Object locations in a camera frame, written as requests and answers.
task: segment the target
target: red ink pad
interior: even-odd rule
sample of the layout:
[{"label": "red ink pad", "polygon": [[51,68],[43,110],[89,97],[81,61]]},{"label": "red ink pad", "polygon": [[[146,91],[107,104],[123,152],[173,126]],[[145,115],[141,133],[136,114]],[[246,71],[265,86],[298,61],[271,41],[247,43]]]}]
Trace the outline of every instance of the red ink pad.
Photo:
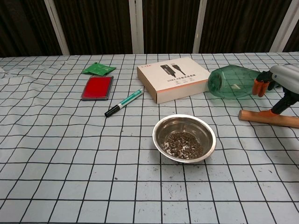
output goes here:
[{"label": "red ink pad", "polygon": [[90,77],[82,92],[81,100],[108,100],[113,76]]}]

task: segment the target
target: seeds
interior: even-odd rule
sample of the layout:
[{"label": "seeds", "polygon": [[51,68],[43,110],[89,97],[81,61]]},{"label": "seeds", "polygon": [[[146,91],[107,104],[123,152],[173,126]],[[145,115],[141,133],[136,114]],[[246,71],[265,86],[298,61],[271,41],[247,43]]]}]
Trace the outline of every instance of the seeds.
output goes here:
[{"label": "seeds", "polygon": [[187,132],[171,134],[163,147],[166,153],[180,159],[195,159],[203,153],[202,146],[193,135]]}]

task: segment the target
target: table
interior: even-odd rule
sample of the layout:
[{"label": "table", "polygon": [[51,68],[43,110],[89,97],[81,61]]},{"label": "table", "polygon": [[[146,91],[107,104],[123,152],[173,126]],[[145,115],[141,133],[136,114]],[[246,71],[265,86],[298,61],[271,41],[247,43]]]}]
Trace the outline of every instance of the table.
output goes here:
[{"label": "table", "polygon": [[[237,117],[271,108],[281,88],[159,105],[145,92],[105,118],[143,88],[138,65],[184,56],[210,71],[299,63],[299,52],[0,58],[0,223],[298,223],[299,129]],[[80,101],[94,62],[116,67],[110,100]],[[210,158],[182,165],[155,149],[153,126],[175,113],[214,129]],[[298,116],[298,104],[283,114]]]}]

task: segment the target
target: black marker cap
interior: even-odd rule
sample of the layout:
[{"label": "black marker cap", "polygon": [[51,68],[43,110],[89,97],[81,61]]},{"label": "black marker cap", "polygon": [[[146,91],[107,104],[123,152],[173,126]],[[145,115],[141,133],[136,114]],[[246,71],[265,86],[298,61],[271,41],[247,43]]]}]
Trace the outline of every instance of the black marker cap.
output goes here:
[{"label": "black marker cap", "polygon": [[107,111],[105,113],[106,117],[110,117],[112,114],[115,114],[116,112],[118,112],[121,108],[118,105],[115,105],[114,107],[112,107],[109,111]]}]

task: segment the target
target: green packet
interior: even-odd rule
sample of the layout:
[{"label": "green packet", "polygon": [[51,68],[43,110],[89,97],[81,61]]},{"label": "green packet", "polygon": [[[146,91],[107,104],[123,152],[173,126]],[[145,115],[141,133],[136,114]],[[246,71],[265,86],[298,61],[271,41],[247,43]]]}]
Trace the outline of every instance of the green packet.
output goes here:
[{"label": "green packet", "polygon": [[82,71],[82,73],[83,74],[92,73],[95,75],[104,76],[105,74],[113,71],[114,69],[116,69],[116,67],[109,67],[109,66],[105,66],[103,64],[95,62],[91,66],[89,66],[87,69],[84,69]]}]

